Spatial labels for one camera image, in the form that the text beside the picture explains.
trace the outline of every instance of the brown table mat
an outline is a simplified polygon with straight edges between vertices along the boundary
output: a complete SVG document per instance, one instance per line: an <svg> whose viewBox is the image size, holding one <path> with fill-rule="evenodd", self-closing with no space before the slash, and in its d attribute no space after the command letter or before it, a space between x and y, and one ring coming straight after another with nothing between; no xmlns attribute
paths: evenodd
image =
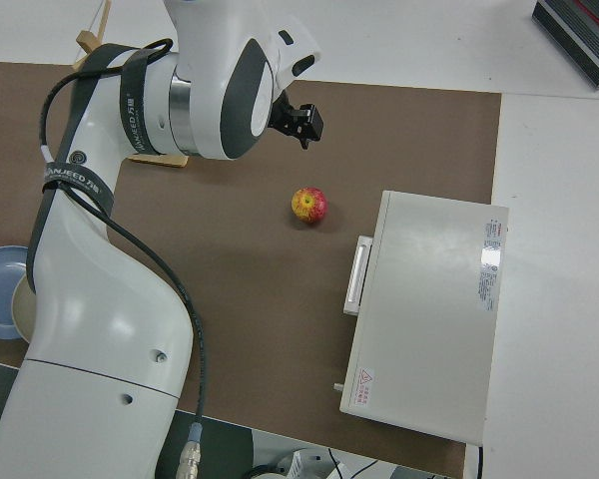
<svg viewBox="0 0 599 479"><path fill-rule="evenodd" d="M41 199L38 114L69 71L0 64L0 245L28 243ZM307 152L269 131L235 162L127 163L114 217L190 289L205 322L209 416L461 477L463 444L341 413L332 385L354 333L342 306L356 239L372 235L382 190L489 203L500 96L315 82L296 82L290 96L324 118ZM67 98L53 110L55 146ZM304 186L329 200L316 227L290 210ZM19 365L25 350L0 341L0 362ZM196 375L192 362L183 409L195 409Z"/></svg>

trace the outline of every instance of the metal connector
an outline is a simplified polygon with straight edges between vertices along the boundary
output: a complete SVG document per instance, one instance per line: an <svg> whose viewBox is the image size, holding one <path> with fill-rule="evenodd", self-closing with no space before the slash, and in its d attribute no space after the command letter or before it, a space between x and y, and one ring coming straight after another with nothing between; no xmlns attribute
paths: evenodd
<svg viewBox="0 0 599 479"><path fill-rule="evenodd" d="M202 458L200 443L189 441L185 444L180 454L180 465L176 473L176 479L196 479L198 477L198 465Z"/></svg>

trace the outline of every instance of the red apple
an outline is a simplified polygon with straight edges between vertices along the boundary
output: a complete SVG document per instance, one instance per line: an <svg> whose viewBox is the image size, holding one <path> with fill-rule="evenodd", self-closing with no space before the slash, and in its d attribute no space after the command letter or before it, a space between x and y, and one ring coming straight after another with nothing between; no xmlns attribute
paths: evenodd
<svg viewBox="0 0 599 479"><path fill-rule="evenodd" d="M321 220L328 210L326 197L317 188L297 190L291 200L291 208L304 223L315 223Z"/></svg>

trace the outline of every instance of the white case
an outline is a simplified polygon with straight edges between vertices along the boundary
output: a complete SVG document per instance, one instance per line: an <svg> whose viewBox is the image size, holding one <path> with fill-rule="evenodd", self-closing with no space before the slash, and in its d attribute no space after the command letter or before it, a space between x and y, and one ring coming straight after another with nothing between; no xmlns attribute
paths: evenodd
<svg viewBox="0 0 599 479"><path fill-rule="evenodd" d="M341 411L482 444L507 218L383 193Z"/></svg>

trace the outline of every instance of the printed label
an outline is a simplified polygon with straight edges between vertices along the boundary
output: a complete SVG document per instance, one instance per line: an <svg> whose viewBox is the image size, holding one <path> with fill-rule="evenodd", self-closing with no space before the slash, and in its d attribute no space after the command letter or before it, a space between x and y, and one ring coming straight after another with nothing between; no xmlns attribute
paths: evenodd
<svg viewBox="0 0 599 479"><path fill-rule="evenodd" d="M484 227L483 249L481 250L481 274L478 295L481 307L492 311L496 303L497 276L501 265L501 235L503 225L499 220L490 220Z"/></svg>
<svg viewBox="0 0 599 479"><path fill-rule="evenodd" d="M370 392L372 391L372 382L375 378L375 371L367 367L357 369L357 381L354 389L354 405L368 407L370 402Z"/></svg>

